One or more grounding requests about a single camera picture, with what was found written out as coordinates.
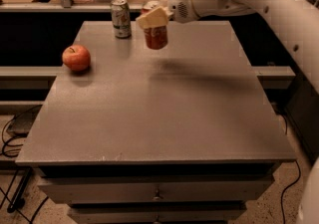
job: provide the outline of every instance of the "table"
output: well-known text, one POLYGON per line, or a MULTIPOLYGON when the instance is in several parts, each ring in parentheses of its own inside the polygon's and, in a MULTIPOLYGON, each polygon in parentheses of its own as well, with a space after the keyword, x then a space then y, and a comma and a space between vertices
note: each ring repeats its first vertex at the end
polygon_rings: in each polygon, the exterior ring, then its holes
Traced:
POLYGON ((84 23, 92 66, 61 68, 17 163, 78 223, 236 218, 295 155, 230 24, 171 22, 159 51, 132 26, 84 23))

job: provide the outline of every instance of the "apple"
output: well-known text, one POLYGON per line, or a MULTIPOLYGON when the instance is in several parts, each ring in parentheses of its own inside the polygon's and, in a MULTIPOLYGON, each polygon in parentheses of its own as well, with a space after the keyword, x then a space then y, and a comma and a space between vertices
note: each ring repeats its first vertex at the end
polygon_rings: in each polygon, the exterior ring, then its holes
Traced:
POLYGON ((81 72, 89 68, 91 55, 83 45, 72 45, 62 54, 62 62, 74 72, 81 72))

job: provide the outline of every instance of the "cable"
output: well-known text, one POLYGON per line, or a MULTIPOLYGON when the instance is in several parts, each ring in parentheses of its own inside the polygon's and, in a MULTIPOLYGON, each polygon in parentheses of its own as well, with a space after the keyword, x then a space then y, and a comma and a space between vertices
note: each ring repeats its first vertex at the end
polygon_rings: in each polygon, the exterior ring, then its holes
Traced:
POLYGON ((291 184, 289 184, 287 187, 285 187, 285 189, 281 192, 280 204, 281 204, 281 212, 282 212, 283 224, 286 223, 285 211, 284 211, 284 209, 283 209, 283 195, 284 195, 284 193, 287 191, 287 189, 289 189, 290 187, 292 187, 293 185, 295 185, 295 184, 299 181, 299 179, 300 179, 300 177, 301 177, 300 166, 299 166, 297 160, 296 160, 295 162, 296 162, 297 167, 298 167, 298 177, 296 178, 295 181, 293 181, 291 184))
POLYGON ((32 218, 31 218, 31 221, 30 221, 30 224, 32 224, 35 220, 35 218, 37 217, 39 211, 41 210, 42 206, 48 201, 49 197, 46 196, 45 199, 43 199, 43 201, 41 202, 41 204, 38 206, 37 210, 34 212, 34 214, 32 215, 32 218))
POLYGON ((5 192, 5 196, 4 196, 3 200, 1 201, 0 209, 2 208, 4 202, 6 201, 6 196, 8 196, 9 191, 10 191, 10 189, 11 189, 11 187, 12 187, 12 185, 13 185, 13 183, 14 183, 14 180, 16 179, 18 173, 19 173, 19 170, 16 170, 15 173, 14 173, 14 175, 13 175, 13 178, 11 179, 11 182, 10 182, 10 184, 9 184, 9 186, 8 186, 8 189, 7 189, 7 191, 5 192))
MULTIPOLYGON (((8 198, 8 196, 6 195, 6 193, 3 191, 3 189, 0 187, 0 191, 1 193, 4 195, 4 197, 8 200, 9 203, 11 203, 11 200, 8 198)), ((31 220, 28 219, 28 217, 26 217, 20 210, 15 209, 26 221, 28 221, 29 224, 33 224, 34 220, 36 219, 39 211, 41 210, 42 206, 48 201, 49 197, 46 196, 45 199, 42 200, 42 202, 40 203, 40 205, 38 206, 38 208, 36 209, 36 211, 34 212, 34 214, 32 215, 31 220)))
MULTIPOLYGON (((11 204, 11 200, 8 198, 8 196, 6 195, 6 193, 3 191, 3 189, 0 187, 0 191, 1 193, 4 195, 4 197, 9 201, 9 203, 11 204)), ((26 220, 28 221, 29 224, 32 224, 32 222, 18 209, 16 209, 16 211, 26 220)))
POLYGON ((21 149, 21 146, 23 144, 9 144, 11 141, 13 140, 16 140, 16 139, 20 139, 22 137, 20 136, 13 136, 11 137, 10 139, 6 140, 3 145, 2 145, 2 149, 1 149, 1 153, 0 155, 4 155, 6 157, 9 157, 9 158, 14 158, 14 157, 17 157, 19 155, 19 152, 20 152, 20 149, 21 149), (11 149, 11 150, 6 150, 6 147, 19 147, 19 148, 14 148, 14 149, 11 149))
POLYGON ((21 115, 23 115, 24 113, 26 112, 29 112, 33 109, 36 109, 36 108, 39 108, 41 107, 42 105, 36 105, 34 107, 31 107, 17 115, 14 115, 13 118, 11 118, 9 121, 7 121, 5 123, 5 125, 3 126, 2 128, 2 132, 1 132, 1 139, 2 139, 2 142, 3 142, 3 146, 2 146, 2 149, 1 149, 1 152, 0 152, 0 155, 4 155, 6 157, 9 157, 9 158, 14 158, 14 157, 17 157, 19 155, 19 152, 20 152, 20 149, 21 148, 15 148, 15 149, 10 149, 10 150, 6 150, 6 147, 21 147, 22 144, 9 144, 11 141, 15 140, 15 139, 18 139, 18 138, 22 138, 21 136, 13 136, 11 137, 10 139, 8 140, 5 140, 4 139, 4 131, 6 130, 7 126, 13 122, 14 120, 18 119, 21 115))

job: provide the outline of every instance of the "soda can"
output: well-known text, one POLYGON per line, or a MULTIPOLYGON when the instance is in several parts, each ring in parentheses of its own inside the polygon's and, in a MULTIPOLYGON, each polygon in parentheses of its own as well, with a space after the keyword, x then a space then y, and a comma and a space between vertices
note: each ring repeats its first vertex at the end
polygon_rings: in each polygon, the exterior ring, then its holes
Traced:
MULTIPOLYGON (((141 13, 144 14, 150 12, 159 3, 159 1, 149 1, 143 6, 141 13)), ((146 37, 147 46, 150 49, 158 50, 167 45, 168 40, 166 26, 144 29, 144 34, 146 37)))
POLYGON ((111 2, 111 15, 116 37, 129 37, 132 34, 132 28, 128 1, 113 0, 111 2))

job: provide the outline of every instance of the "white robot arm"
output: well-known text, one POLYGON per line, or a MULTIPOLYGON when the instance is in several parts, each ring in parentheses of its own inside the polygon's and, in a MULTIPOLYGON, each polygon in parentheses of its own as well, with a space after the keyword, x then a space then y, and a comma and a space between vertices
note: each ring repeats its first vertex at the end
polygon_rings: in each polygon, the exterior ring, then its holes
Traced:
POLYGON ((319 10, 306 0, 168 0, 180 23, 259 13, 319 93, 319 10))

